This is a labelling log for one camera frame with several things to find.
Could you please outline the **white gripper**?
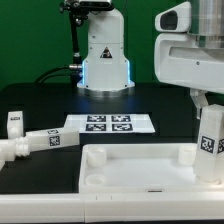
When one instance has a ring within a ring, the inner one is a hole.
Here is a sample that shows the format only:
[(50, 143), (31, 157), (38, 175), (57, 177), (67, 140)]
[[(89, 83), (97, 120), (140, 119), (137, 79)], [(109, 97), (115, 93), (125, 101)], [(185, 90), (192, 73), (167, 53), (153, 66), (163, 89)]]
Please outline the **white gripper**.
[(154, 68), (160, 82), (191, 88), (197, 119), (208, 105), (206, 91), (224, 94), (224, 49), (199, 48), (188, 34), (160, 34)]

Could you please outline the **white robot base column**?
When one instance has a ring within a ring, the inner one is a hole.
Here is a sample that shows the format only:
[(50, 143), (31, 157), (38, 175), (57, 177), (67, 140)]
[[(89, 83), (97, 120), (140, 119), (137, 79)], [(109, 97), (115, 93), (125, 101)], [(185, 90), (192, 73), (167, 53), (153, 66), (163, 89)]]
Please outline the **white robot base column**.
[(130, 94), (135, 83), (124, 55), (124, 18), (117, 10), (88, 15), (88, 54), (82, 62), (78, 90), (96, 97)]

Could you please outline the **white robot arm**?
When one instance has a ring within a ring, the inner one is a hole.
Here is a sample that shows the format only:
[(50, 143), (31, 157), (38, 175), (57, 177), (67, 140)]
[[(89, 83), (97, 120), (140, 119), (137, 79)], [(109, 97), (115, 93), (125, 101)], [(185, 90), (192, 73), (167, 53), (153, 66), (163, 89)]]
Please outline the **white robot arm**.
[(224, 94), (224, 0), (186, 0), (155, 18), (154, 69), (162, 83), (190, 89), (198, 110)]

